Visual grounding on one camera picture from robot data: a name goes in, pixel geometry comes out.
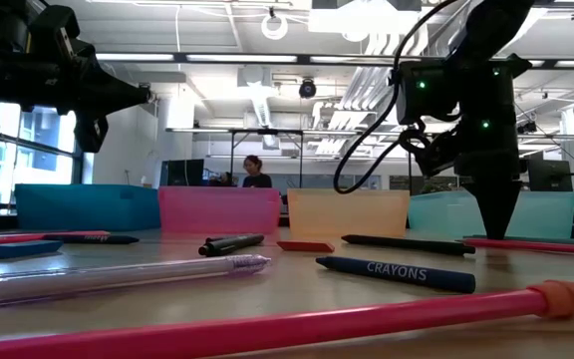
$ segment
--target pink pencil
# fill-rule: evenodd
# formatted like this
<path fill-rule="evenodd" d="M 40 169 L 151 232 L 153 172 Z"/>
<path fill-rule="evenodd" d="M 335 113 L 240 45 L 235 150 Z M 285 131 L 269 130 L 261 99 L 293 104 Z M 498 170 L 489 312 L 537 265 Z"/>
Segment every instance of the pink pencil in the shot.
<path fill-rule="evenodd" d="M 110 233 L 104 230 L 84 230 L 84 231 L 69 231 L 69 232 L 0 234 L 0 244 L 41 240 L 46 235 L 106 235 L 106 234 Z"/>
<path fill-rule="evenodd" d="M 401 304 L 0 341 L 0 359 L 226 355 L 521 315 L 574 316 L 574 283 Z"/>
<path fill-rule="evenodd" d="M 464 244 L 474 247 L 505 248 L 505 249 L 530 249 L 574 253 L 574 244 L 552 244 L 541 242 L 529 242 L 521 240 L 495 240 L 495 239 L 465 239 Z"/>

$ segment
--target table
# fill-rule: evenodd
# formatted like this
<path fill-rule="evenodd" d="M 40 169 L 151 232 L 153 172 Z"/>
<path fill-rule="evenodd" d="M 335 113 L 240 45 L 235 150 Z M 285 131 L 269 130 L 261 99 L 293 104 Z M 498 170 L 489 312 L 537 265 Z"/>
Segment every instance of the table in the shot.
<path fill-rule="evenodd" d="M 0 273 L 74 266 L 118 265 L 197 258 L 204 236 L 133 233 L 131 245 L 65 244 L 59 254 L 0 261 Z M 273 258 L 264 271 L 239 278 L 206 278 L 112 292 L 0 307 L 0 340 L 28 336 L 135 327 L 271 313 L 329 310 L 374 303 L 404 302 L 454 295 L 324 269 L 319 254 L 284 252 L 271 241 L 237 253 Z M 545 279 L 574 281 L 574 255 L 479 249 L 451 257 L 390 248 L 356 246 L 333 239 L 334 255 L 428 266 L 474 273 L 477 293 L 521 289 Z M 343 342 L 239 354 L 245 358 L 570 358 L 574 357 L 574 319 L 535 316 L 457 325 Z"/>

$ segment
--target teal bin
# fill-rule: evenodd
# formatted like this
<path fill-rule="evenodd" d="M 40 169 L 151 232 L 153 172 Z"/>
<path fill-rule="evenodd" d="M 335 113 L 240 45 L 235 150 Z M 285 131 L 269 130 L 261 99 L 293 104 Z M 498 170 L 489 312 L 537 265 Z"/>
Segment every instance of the teal bin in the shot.
<path fill-rule="evenodd" d="M 507 236 L 570 238 L 574 192 L 523 191 L 519 194 Z M 467 191 L 415 195 L 409 205 L 409 227 L 417 234 L 462 238 L 485 234 L 477 201 Z"/>
<path fill-rule="evenodd" d="M 25 230 L 128 231 L 160 227 L 157 190 L 122 184 L 17 184 Z"/>

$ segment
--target small red block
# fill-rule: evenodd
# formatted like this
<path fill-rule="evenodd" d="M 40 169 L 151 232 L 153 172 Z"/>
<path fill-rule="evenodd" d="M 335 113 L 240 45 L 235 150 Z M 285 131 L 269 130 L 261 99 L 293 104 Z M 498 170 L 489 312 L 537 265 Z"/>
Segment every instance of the small red block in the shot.
<path fill-rule="evenodd" d="M 301 242 L 293 240 L 281 240 L 276 242 L 283 250 L 297 251 L 321 251 L 331 253 L 335 250 L 334 246 L 326 242 Z"/>

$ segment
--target computer monitor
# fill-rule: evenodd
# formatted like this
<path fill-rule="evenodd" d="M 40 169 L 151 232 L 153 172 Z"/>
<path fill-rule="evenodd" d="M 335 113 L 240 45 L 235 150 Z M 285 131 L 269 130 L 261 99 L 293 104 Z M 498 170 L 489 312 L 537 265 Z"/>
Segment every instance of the computer monitor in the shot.
<path fill-rule="evenodd" d="M 573 191 L 568 161 L 529 160 L 530 190 Z"/>
<path fill-rule="evenodd" d="M 203 185 L 204 160 L 164 161 L 160 185 Z"/>

